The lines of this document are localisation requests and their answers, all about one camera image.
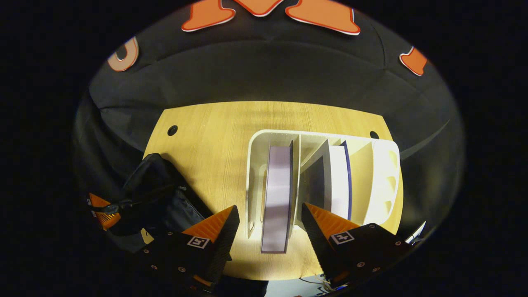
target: table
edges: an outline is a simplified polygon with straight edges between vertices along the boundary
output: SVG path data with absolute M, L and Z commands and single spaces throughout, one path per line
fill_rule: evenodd
M 167 131 L 177 125 L 177 132 Z M 322 273 L 305 231 L 295 230 L 286 254 L 261 254 L 260 241 L 250 241 L 246 228 L 246 169 L 249 140 L 262 129 L 281 129 L 392 140 L 380 115 L 308 103 L 236 101 L 166 109 L 160 116 L 145 155 L 159 153 L 171 161 L 215 214 L 237 205 L 240 225 L 224 274 L 251 280 L 297 279 Z M 403 179 L 390 218 L 381 226 L 398 231 L 403 207 Z

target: white book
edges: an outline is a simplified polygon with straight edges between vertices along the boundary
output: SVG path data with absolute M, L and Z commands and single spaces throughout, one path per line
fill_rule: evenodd
M 350 217 L 348 161 L 345 147 L 329 145 L 328 140 L 302 165 L 299 178 L 297 221 L 303 202 L 324 208 L 344 219 Z
M 327 207 L 333 214 L 348 219 L 348 165 L 345 147 L 330 146 L 330 171 L 332 197 Z
M 262 253 L 285 253 L 291 216 L 292 146 L 270 146 Z

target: wire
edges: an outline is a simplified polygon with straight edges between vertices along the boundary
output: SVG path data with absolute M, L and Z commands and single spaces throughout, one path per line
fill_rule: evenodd
M 309 281 L 306 281 L 306 280 L 303 280 L 303 279 L 301 279 L 300 277 L 299 277 L 299 279 L 300 279 L 301 281 L 303 281 L 303 282 L 307 282 L 307 283 L 310 283 L 310 284 L 318 284 L 318 285 L 320 285 L 320 284 L 321 284 L 321 283 L 314 283 L 314 282 L 309 282 Z
M 328 284 L 323 283 L 323 286 L 325 287 L 325 290 L 327 290 L 328 292 L 333 292 L 333 291 L 335 291 L 335 290 L 334 290 L 333 288 L 331 288 L 330 285 L 328 285 Z
M 325 283 L 328 283 L 328 284 L 330 284 L 330 282 L 329 282 L 329 281 L 326 281 L 326 280 L 322 280 L 322 279 L 320 279 L 319 277 L 317 277 L 317 275 L 315 275 L 315 278 L 316 278 L 316 279 L 318 279 L 318 280 L 320 280 L 320 281 L 322 281 L 322 282 L 325 282 Z

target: orange lettering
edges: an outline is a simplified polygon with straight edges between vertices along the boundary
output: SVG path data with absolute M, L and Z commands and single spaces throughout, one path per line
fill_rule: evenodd
M 222 0 L 202 0 L 191 6 L 191 17 L 182 25 L 182 30 L 192 32 L 223 24 L 233 19 L 234 14 L 234 10 L 222 7 Z
M 330 0 L 299 0 L 297 5 L 286 8 L 286 14 L 296 21 L 348 35 L 358 35 L 361 31 L 354 23 L 354 10 Z
M 254 16 L 267 16 L 284 0 L 235 0 Z
M 137 39 L 134 37 L 125 43 L 125 49 L 127 50 L 127 55 L 123 59 L 119 59 L 116 53 L 113 53 L 108 58 L 108 64 L 110 68 L 115 71 L 125 71 L 130 68 L 137 60 L 139 56 L 139 46 L 137 44 Z
M 411 47 L 408 53 L 400 55 L 400 61 L 405 67 L 409 68 L 417 76 L 423 75 L 423 68 L 427 63 L 427 58 L 415 47 Z

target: white desk organizer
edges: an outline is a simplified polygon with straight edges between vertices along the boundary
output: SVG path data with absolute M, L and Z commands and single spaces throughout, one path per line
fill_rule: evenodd
M 295 221 L 299 174 L 303 164 L 328 139 L 330 145 L 346 140 L 352 175 L 351 221 L 363 226 L 384 223 L 391 215 L 400 178 L 400 151 L 393 141 L 338 134 L 260 130 L 249 141 L 246 174 L 246 235 L 261 236 L 266 193 L 269 146 L 289 146 L 293 141 L 293 202 L 290 234 L 300 229 Z

